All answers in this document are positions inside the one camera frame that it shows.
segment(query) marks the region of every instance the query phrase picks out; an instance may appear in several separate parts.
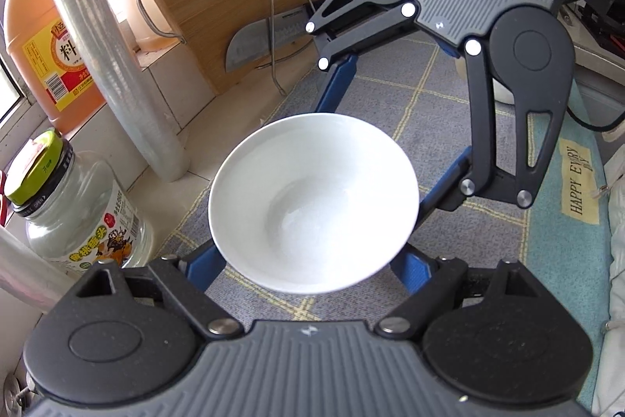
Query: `green lid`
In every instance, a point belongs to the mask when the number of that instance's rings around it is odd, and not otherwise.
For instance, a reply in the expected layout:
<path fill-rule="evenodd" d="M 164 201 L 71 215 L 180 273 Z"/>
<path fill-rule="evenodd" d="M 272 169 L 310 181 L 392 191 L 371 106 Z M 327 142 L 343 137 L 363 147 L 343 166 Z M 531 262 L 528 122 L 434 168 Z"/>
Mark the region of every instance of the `green lid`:
<path fill-rule="evenodd" d="M 28 140 L 9 167 L 5 196 L 17 206 L 25 204 L 48 180 L 62 150 L 63 139 L 53 129 Z"/>

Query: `jar label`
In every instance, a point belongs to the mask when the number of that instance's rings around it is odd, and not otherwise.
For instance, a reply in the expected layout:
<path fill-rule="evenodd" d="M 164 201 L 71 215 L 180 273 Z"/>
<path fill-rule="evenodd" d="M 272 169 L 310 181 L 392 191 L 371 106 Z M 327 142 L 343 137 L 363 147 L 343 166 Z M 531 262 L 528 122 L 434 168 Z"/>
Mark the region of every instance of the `jar label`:
<path fill-rule="evenodd" d="M 58 111 L 67 108 L 93 84 L 93 78 L 60 18 L 30 38 L 22 50 Z"/>
<path fill-rule="evenodd" d="M 138 235 L 137 210 L 115 181 L 109 203 L 91 235 L 75 251 L 46 260 L 76 272 L 85 272 L 91 264 L 105 258 L 112 258 L 122 266 L 130 258 Z"/>

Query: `bowl rim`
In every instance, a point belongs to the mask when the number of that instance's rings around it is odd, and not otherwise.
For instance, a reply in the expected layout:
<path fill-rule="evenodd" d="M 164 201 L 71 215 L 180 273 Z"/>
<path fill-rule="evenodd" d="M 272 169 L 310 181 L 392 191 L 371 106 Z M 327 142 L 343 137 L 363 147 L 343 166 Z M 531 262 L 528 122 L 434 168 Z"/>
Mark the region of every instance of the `bowl rim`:
<path fill-rule="evenodd" d="M 333 285 L 330 288 L 330 285 L 328 285 L 328 288 L 324 288 L 324 289 L 315 289 L 314 287 L 321 287 L 320 284 L 315 284 L 315 285 L 301 285 L 301 288 L 299 289 L 294 289 L 292 288 L 290 285 L 285 285 L 285 286 L 280 286 L 280 285 L 267 285 L 266 283 L 261 283 L 258 281 L 256 276 L 252 276 L 251 274 L 246 274 L 246 271 L 240 270 L 238 267 L 236 267 L 229 259 L 226 253 L 223 252 L 223 250 L 220 248 L 220 245 L 218 243 L 218 240 L 215 238 L 214 235 L 214 230 L 213 230 L 213 209 L 214 209 L 214 199 L 213 199 L 213 189 L 215 188 L 215 186 L 219 183 L 220 181 L 220 176 L 223 174 L 223 170 L 224 168 L 226 168 L 229 164 L 229 162 L 234 158 L 235 153 L 246 143 L 249 143 L 248 141 L 250 139 L 252 139 L 253 137 L 258 136 L 259 133 L 261 133 L 262 131 L 267 130 L 268 128 L 273 128 L 275 129 L 275 127 L 278 124 L 284 123 L 284 122 L 293 122 L 295 119 L 298 118 L 302 118 L 302 117 L 340 117 L 340 118 L 347 118 L 349 119 L 350 122 L 355 122 L 355 123 L 360 123 L 360 124 L 365 124 L 368 126 L 368 129 L 373 128 L 374 130 L 378 131 L 379 133 L 381 133 L 384 137 L 386 137 L 388 140 L 390 140 L 391 142 L 395 143 L 397 145 L 397 148 L 401 151 L 401 154 L 404 156 L 404 158 L 407 160 L 410 168 L 412 168 L 412 174 L 414 176 L 414 191 L 415 191 L 415 196 L 416 196 L 416 209 L 414 211 L 414 221 L 412 222 L 412 225 L 416 224 L 418 215 L 419 215 L 419 209 L 421 207 L 421 192 L 419 190 L 419 183 L 417 180 L 417 176 L 416 173 L 414 172 L 414 166 L 412 164 L 412 162 L 410 161 L 410 159 L 408 158 L 407 154 L 404 152 L 404 150 L 401 148 L 401 146 L 395 141 L 393 140 L 393 138 L 391 138 L 390 136 L 388 136 L 388 134 L 384 133 L 382 130 L 380 130 L 380 128 L 378 128 L 377 126 L 359 119 L 357 117 L 352 117 L 351 115 L 344 115 L 344 114 L 335 114 L 332 112 L 308 112 L 305 114 L 297 114 L 297 115 L 290 115 L 289 117 L 284 117 L 281 119 L 278 119 L 276 121 L 270 122 L 264 126 L 262 126 L 261 128 L 259 128 L 258 130 L 254 131 L 253 133 L 249 134 L 247 137 L 245 137 L 240 143 L 238 143 L 234 149 L 232 149 L 232 151 L 230 151 L 230 153 L 228 154 L 228 156 L 226 157 L 226 159 L 224 159 L 223 163 L 220 165 L 220 168 L 218 169 L 217 173 L 215 174 L 214 179 L 212 180 L 211 183 L 211 190 L 209 192 L 209 198 L 208 198 L 208 223 L 209 223 L 209 229 L 211 232 L 211 238 L 213 239 L 215 246 L 217 247 L 218 251 L 220 252 L 221 256 L 224 258 L 224 260 L 226 260 L 226 263 L 229 264 L 230 266 L 232 266 L 233 269 L 235 269 L 237 272 L 239 272 L 242 276 L 244 276 L 245 278 L 247 278 L 248 280 L 250 280 L 252 283 L 262 286 L 263 288 L 267 288 L 271 291 L 275 291 L 275 292 L 280 292 L 280 293 L 286 293 L 286 294 L 294 294 L 294 295 L 320 295 L 320 294 L 326 294 L 326 293 L 330 293 L 330 292 L 335 292 L 335 291 L 339 291 L 339 290 L 343 290 L 346 288 L 349 288 L 351 286 L 357 285 L 357 283 L 360 283 L 362 281 L 364 281 L 365 279 L 373 276 L 374 274 L 376 274 L 377 272 L 379 272 L 380 270 L 384 269 L 384 267 L 386 267 L 397 255 L 398 253 L 401 251 L 401 249 L 405 246 L 406 242 L 408 242 L 410 236 L 412 235 L 412 233 L 414 232 L 414 226 L 411 227 L 410 232 L 407 234 L 405 240 L 403 241 L 403 243 L 401 244 L 401 246 L 399 246 L 399 248 L 395 251 L 393 251 L 393 256 L 386 261 L 386 263 L 381 266 L 378 267 L 377 269 L 374 269 L 372 272 L 370 272 L 369 274 L 359 278 L 357 281 L 351 281 L 349 283 L 346 284 L 341 284 L 341 285 Z"/>

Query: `glass jar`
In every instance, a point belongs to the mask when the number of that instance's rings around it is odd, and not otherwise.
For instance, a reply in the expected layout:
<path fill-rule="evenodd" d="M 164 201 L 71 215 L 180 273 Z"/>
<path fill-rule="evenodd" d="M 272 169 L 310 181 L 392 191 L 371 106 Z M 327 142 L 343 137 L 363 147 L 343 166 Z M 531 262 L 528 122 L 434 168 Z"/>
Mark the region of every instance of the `glass jar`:
<path fill-rule="evenodd" d="M 79 273 L 105 258 L 122 267 L 145 265 L 155 248 L 152 226 L 132 206 L 109 164 L 95 152 L 74 153 L 54 131 L 30 142 L 45 148 L 28 156 L 36 150 L 27 144 L 7 177 L 7 196 L 15 213 L 26 218 L 30 248 Z M 46 165 L 41 176 L 39 167 Z"/>

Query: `bowl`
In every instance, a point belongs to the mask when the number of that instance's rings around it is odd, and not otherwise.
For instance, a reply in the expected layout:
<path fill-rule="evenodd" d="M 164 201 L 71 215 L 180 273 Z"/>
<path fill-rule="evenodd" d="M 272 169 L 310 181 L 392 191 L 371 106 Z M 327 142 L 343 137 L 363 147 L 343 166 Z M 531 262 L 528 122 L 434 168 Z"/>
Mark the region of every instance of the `bowl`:
<path fill-rule="evenodd" d="M 388 264 L 413 231 L 419 187 L 410 160 L 363 120 L 304 114 L 243 140 L 208 202 L 224 259 L 265 288 L 319 294 Z"/>

